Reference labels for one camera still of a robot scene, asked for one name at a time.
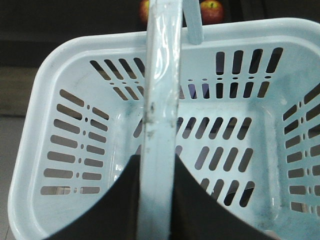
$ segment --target ventilation slot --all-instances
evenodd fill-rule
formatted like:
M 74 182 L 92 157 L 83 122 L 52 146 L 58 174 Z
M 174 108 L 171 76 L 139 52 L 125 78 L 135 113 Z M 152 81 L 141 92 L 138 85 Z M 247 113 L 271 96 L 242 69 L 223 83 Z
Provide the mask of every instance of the ventilation slot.
M 237 119 L 235 117 L 232 117 L 228 123 L 228 125 L 225 128 L 225 131 L 222 135 L 223 139 L 228 140 L 236 126 Z
M 253 153 L 254 153 L 254 150 L 252 148 L 247 148 L 244 151 L 243 157 L 238 167 L 239 172 L 244 173 L 246 171 Z
M 260 87 L 258 95 L 257 95 L 258 98 L 262 99 L 266 96 L 269 84 L 270 84 L 270 82 L 268 82 L 268 81 L 264 81 L 263 83 L 261 83 L 261 87 Z
M 100 143 L 106 143 L 106 141 L 107 141 L 107 138 L 106 138 L 105 136 L 101 136 L 101 135 L 96 134 L 96 133 L 94 133 L 94 132 L 92 132 L 92 131 L 89 132 L 88 137 L 89 137 L 90 139 L 96 140 L 96 141 L 98 141 L 98 142 L 100 142 Z
M 232 67 L 232 74 L 239 74 L 241 71 L 241 65 L 242 65 L 242 59 L 243 59 L 244 52 L 241 50 L 238 50 L 234 52 L 233 55 L 233 67 Z
M 103 148 L 100 148 L 100 147 L 97 147 L 97 146 L 92 146 L 92 145 L 86 146 L 86 151 L 89 152 L 89 153 L 99 154 L 99 155 L 104 155 L 105 154 L 105 150 Z
M 83 186 L 80 188 L 80 194 L 98 194 L 100 187 L 98 186 Z
M 142 96 L 144 96 L 144 92 L 145 92 L 144 88 L 143 88 L 142 86 L 137 86 L 136 88 L 138 89 L 138 91 L 140 92 L 140 94 L 141 94 Z
M 189 84 L 188 88 L 189 88 L 189 93 L 190 93 L 191 99 L 197 99 L 197 93 L 196 93 L 195 85 L 194 84 Z
M 300 141 L 301 141 L 300 136 L 299 135 L 295 136 L 285 142 L 285 148 L 286 149 L 291 148 L 292 146 L 299 144 Z
M 262 49 L 256 49 L 252 53 L 252 59 L 250 63 L 249 73 L 255 74 L 258 72 L 260 60 L 262 57 L 263 50 Z
M 111 77 L 103 70 L 103 68 L 97 63 L 96 61 L 90 61 L 91 65 L 94 67 L 94 69 L 103 77 L 104 80 L 110 81 Z
M 70 193 L 69 186 L 43 186 L 40 190 L 41 195 L 67 195 Z
M 137 97 L 137 95 L 135 94 L 135 92 L 132 90 L 131 87 L 126 86 L 125 89 L 127 90 L 127 92 L 130 94 L 130 96 L 131 96 L 134 100 L 139 100 L 139 98 Z
M 136 64 L 136 66 L 138 67 L 140 73 L 142 74 L 142 76 L 145 77 L 145 65 L 144 65 L 144 63 L 138 57 L 135 57 L 133 60 L 134 60 L 134 62 Z
M 105 119 L 105 120 L 109 120 L 109 115 L 106 114 L 105 112 L 101 111 L 100 109 L 96 108 L 96 107 L 93 107 L 92 108 L 92 112 L 95 114 L 95 115 L 98 115 L 99 117 Z
M 74 126 L 70 123 L 67 123 L 65 121 L 61 121 L 59 119 L 55 119 L 53 122 L 53 125 L 59 129 L 66 130 L 68 132 L 74 133 L 74 134 L 79 134 L 80 133 L 80 128 L 77 126 Z
M 291 210 L 300 212 L 300 213 L 308 213 L 308 206 L 305 203 L 301 202 L 291 202 Z
M 234 161 L 237 157 L 238 154 L 238 149 L 233 147 L 231 148 L 228 157 L 225 160 L 224 166 L 223 166 L 223 170 L 225 170 L 226 172 L 230 171 L 232 165 L 234 164 Z
M 243 123 L 240 127 L 240 130 L 238 132 L 238 135 L 236 136 L 239 140 L 243 140 L 245 136 L 247 135 L 247 132 L 249 130 L 249 127 L 251 125 L 252 119 L 250 117 L 246 117 L 243 120 Z
M 234 200 L 234 197 L 236 195 L 236 192 L 238 190 L 238 187 L 239 187 L 239 182 L 237 180 L 233 180 L 230 185 L 230 188 L 225 196 L 225 199 L 223 201 L 224 205 L 226 205 L 226 206 L 231 205 L 231 203 Z
M 306 113 L 305 119 L 307 121 L 310 121 L 311 119 L 318 116 L 319 114 L 320 114 L 320 103 Z
M 110 68 L 110 70 L 114 73 L 117 79 L 123 80 L 124 77 L 120 74 L 116 66 L 109 59 L 104 60 L 105 64 Z
M 91 124 L 91 126 L 97 128 L 97 129 L 100 129 L 102 131 L 106 132 L 108 130 L 108 127 L 106 125 L 104 125 L 101 122 L 98 122 L 96 120 L 91 119 L 90 124 Z
M 46 178 L 70 179 L 73 176 L 72 171 L 46 168 L 43 172 Z
M 73 164 L 76 161 L 75 156 L 65 154 L 65 153 L 55 152 L 55 151 L 49 151 L 47 154 L 47 158 L 49 160 L 65 162 L 70 164 Z
M 54 144 L 62 145 L 73 149 L 77 148 L 78 146 L 78 143 L 76 141 L 57 135 L 52 135 L 50 137 L 50 141 Z
M 91 167 L 96 167 L 96 168 L 102 168 L 104 166 L 104 162 L 103 161 L 99 161 L 99 160 L 94 160 L 94 159 L 91 159 L 91 158 L 86 158 L 84 160 L 84 165 L 91 166 Z
M 202 84 L 202 93 L 203 93 L 203 98 L 204 99 L 209 99 L 210 98 L 209 84 L 207 84 L 207 83 L 203 83 Z
M 272 74 L 276 71 L 276 68 L 278 66 L 283 50 L 284 49 L 282 47 L 277 47 L 273 50 L 270 61 L 268 63 L 268 67 L 266 68 L 266 71 L 265 71 L 266 73 Z
M 216 85 L 216 98 L 222 99 L 224 97 L 224 84 L 223 83 L 217 83 Z
M 233 82 L 230 85 L 230 95 L 229 97 L 231 99 L 235 99 L 237 97 L 237 91 L 238 91 L 238 83 L 237 82 Z
M 210 133 L 209 133 L 209 138 L 210 138 L 211 140 L 216 138 L 216 136 L 217 136 L 217 134 L 218 134 L 218 132 L 219 132 L 219 130 L 220 130 L 220 127 L 221 127 L 223 121 L 224 121 L 224 120 L 222 119 L 222 117 L 218 117 L 218 118 L 215 120 L 215 122 L 214 122 L 214 124 L 213 124 L 213 126 L 212 126 L 212 128 L 211 128 L 211 130 L 210 130 Z
M 284 134 L 290 133 L 291 131 L 295 130 L 297 127 L 298 127 L 298 120 L 295 120 L 284 128 Z
M 195 123 L 196 123 L 196 118 L 191 117 L 190 120 L 188 121 L 187 125 L 185 126 L 183 133 L 182 133 L 182 137 L 184 139 L 187 139 L 189 137 L 192 129 L 194 128 Z
M 224 149 L 222 147 L 220 147 L 220 146 L 217 147 L 217 149 L 215 150 L 214 155 L 213 155 L 213 157 L 211 159 L 211 162 L 209 164 L 209 169 L 211 171 L 216 170 L 217 165 L 218 165 L 223 153 L 224 153 Z
M 125 59 L 120 58 L 119 62 L 121 63 L 122 67 L 124 68 L 124 70 L 126 71 L 126 73 L 129 75 L 131 79 L 137 78 L 137 76 L 134 74 L 134 71 L 132 71 L 131 67 L 129 66 L 129 64 Z
M 195 165 L 194 165 L 195 169 L 200 170 L 202 168 L 208 153 L 209 153 L 209 148 L 207 146 L 204 146 L 195 162 Z
M 293 105 L 292 107 L 290 107 L 290 109 L 288 111 L 286 111 L 283 114 L 283 116 L 282 116 L 283 121 L 287 120 L 290 116 L 292 116 L 296 112 L 297 112 L 297 105 Z
M 222 179 L 218 179 L 214 185 L 214 188 L 213 188 L 213 191 L 211 193 L 211 197 L 214 199 L 214 200 L 217 200 L 220 193 L 221 193 L 221 190 L 222 188 L 224 187 L 224 181 Z
M 301 178 L 304 176 L 304 169 L 298 168 L 288 171 L 288 178 L 294 179 L 294 178 Z
M 178 156 L 180 156 L 181 152 L 182 152 L 182 146 L 181 146 L 181 145 L 176 146 L 176 147 L 175 147 L 175 153 L 176 153 Z
M 200 186 L 206 191 L 209 186 L 209 179 L 208 178 L 202 179 Z
M 178 120 L 176 121 L 176 133 L 179 132 L 183 122 L 184 122 L 184 119 L 182 117 L 178 117 Z
M 309 137 L 310 139 L 318 136 L 319 134 L 320 134 L 320 124 L 318 124 L 317 126 L 314 126 L 314 127 L 310 128 L 310 129 L 308 130 L 308 137 Z
M 289 186 L 290 194 L 298 194 L 298 195 L 305 195 L 306 194 L 306 187 L 305 186 Z
M 133 136 L 135 138 L 138 138 L 142 132 L 142 126 L 143 126 L 143 123 L 142 123 L 142 119 L 140 120 L 140 122 L 138 123 L 138 125 L 136 126 L 135 130 L 134 130 L 134 133 L 133 133 Z
M 102 175 L 100 173 L 84 172 L 82 179 L 84 180 L 101 180 Z
M 219 51 L 215 55 L 215 72 L 217 75 L 223 75 L 225 68 L 225 53 Z
M 286 156 L 286 162 L 288 164 L 296 162 L 296 161 L 300 161 L 301 159 L 302 159 L 302 152 L 301 151 L 298 151 L 298 152 L 295 152 L 295 153 L 292 153 L 292 154 Z
M 248 205 L 248 202 L 252 196 L 254 189 L 255 189 L 255 183 L 253 181 L 248 181 L 239 202 L 241 207 L 244 208 Z
M 312 167 L 313 176 L 320 176 L 320 165 L 316 165 Z
M 65 114 L 65 115 L 68 115 L 69 117 L 72 117 L 74 119 L 77 119 L 77 120 L 82 120 L 82 114 L 75 111 L 75 110 L 72 110 L 66 106 L 63 106 L 61 104 L 58 104 L 56 106 L 56 109 L 58 110 L 58 112 L 62 113 L 62 114 Z
M 253 87 L 254 87 L 254 83 L 252 81 L 249 81 L 245 84 L 244 93 L 243 93 L 243 97 L 245 99 L 250 98 Z
M 310 148 L 311 157 L 320 155 L 320 144 Z
M 312 89 L 308 94 L 304 96 L 304 104 L 309 103 L 312 99 L 314 99 L 316 96 L 320 94 L 320 83 Z
M 184 91 L 182 90 L 181 85 L 180 85 L 180 90 L 179 90 L 179 99 L 185 99 L 185 94 L 184 94 Z
M 204 117 L 200 123 L 200 126 L 198 128 L 198 130 L 196 131 L 195 133 L 195 138 L 196 139 L 201 139 L 202 136 L 204 135 L 204 132 L 208 126 L 208 123 L 209 123 L 209 118 L 207 117 Z

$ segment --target basket slot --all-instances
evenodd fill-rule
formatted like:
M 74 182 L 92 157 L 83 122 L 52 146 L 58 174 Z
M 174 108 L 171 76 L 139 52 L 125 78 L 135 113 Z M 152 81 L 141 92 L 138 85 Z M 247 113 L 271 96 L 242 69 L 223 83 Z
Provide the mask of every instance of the basket slot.
M 137 76 L 135 75 L 132 68 L 129 66 L 129 63 L 127 62 L 127 60 L 120 58 L 119 62 L 131 79 L 137 79 Z
M 106 73 L 106 71 L 94 60 L 90 61 L 90 64 L 94 67 L 94 69 L 103 77 L 104 80 L 110 81 L 111 77 Z
M 210 183 L 209 179 L 208 179 L 208 178 L 204 178 L 204 179 L 202 179 L 202 181 L 201 181 L 201 183 L 200 183 L 200 186 L 201 186 L 205 191 L 207 191 L 207 188 L 208 188 L 208 186 L 209 186 L 209 183 Z
M 219 146 L 216 148 L 216 150 L 211 158 L 210 164 L 209 164 L 209 169 L 211 171 L 216 170 L 223 153 L 224 153 L 223 147 Z
M 238 167 L 239 172 L 244 173 L 247 170 L 247 167 L 250 163 L 253 153 L 254 153 L 254 150 L 252 148 L 247 148 L 244 151 L 244 154 L 242 156 L 242 159 Z
M 272 74 L 276 71 L 278 63 L 282 56 L 283 50 L 284 49 L 282 47 L 277 47 L 272 51 L 270 61 L 265 71 L 266 73 Z
M 222 191 L 224 187 L 224 181 L 222 179 L 218 179 L 214 185 L 214 188 L 212 190 L 212 193 L 211 193 L 211 197 L 214 199 L 214 200 L 217 200 L 220 196 L 220 193 Z
M 43 186 L 41 195 L 68 195 L 71 191 L 69 186 Z
M 238 75 L 241 72 L 241 65 L 243 61 L 244 51 L 238 50 L 233 54 L 232 74 Z
M 310 101 L 315 99 L 318 95 L 320 95 L 320 83 L 304 96 L 303 98 L 304 104 L 308 104 Z
M 107 138 L 105 136 L 102 136 L 100 134 L 97 134 L 95 132 L 90 131 L 88 134 L 88 137 L 92 140 L 96 140 L 100 143 L 106 143 L 107 142 Z
M 255 183 L 253 181 L 248 181 L 239 201 L 239 205 L 241 207 L 245 208 L 248 205 L 249 200 L 254 192 L 254 189 L 255 189 Z
M 251 62 L 249 67 L 249 74 L 256 74 L 258 72 L 260 60 L 263 54 L 262 49 L 255 49 L 251 56 Z
M 119 79 L 119 80 L 123 80 L 123 74 L 120 73 L 119 69 L 120 67 L 116 67 L 116 61 L 111 61 L 110 59 L 105 59 L 104 60 L 105 64 L 109 67 L 109 69 L 113 72 L 113 75 Z
M 204 165 L 204 162 L 208 156 L 209 150 L 210 149 L 207 146 L 204 146 L 202 148 L 202 150 L 201 150 L 201 152 L 195 162 L 195 165 L 194 165 L 195 169 L 200 170 L 202 168 L 202 166 Z

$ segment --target apple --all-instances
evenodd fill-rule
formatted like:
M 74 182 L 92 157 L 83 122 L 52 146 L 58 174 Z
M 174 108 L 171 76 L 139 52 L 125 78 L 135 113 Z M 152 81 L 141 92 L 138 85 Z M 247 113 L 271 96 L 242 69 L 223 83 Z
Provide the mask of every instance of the apple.
M 143 25 L 148 24 L 149 0 L 141 0 L 139 6 L 139 18 Z
M 217 0 L 205 0 L 200 3 L 203 25 L 220 24 L 224 19 L 224 7 Z

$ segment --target plastic basket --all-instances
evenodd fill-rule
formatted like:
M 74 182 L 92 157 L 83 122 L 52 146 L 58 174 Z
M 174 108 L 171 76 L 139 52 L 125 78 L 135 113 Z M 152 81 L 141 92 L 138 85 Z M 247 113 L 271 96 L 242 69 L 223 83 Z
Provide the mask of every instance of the plastic basket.
M 280 18 L 203 34 L 192 45 L 182 30 L 176 152 L 253 227 L 319 239 L 320 26 Z M 72 222 L 140 151 L 145 44 L 145 32 L 81 37 L 42 64 L 9 194 L 17 239 Z

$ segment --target plastic handle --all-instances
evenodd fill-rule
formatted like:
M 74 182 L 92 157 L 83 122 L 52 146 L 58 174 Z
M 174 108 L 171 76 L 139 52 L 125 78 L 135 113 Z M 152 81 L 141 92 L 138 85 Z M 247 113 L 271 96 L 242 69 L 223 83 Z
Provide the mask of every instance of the plastic handle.
M 139 240 L 165 240 L 170 234 L 181 25 L 182 0 L 149 2 Z

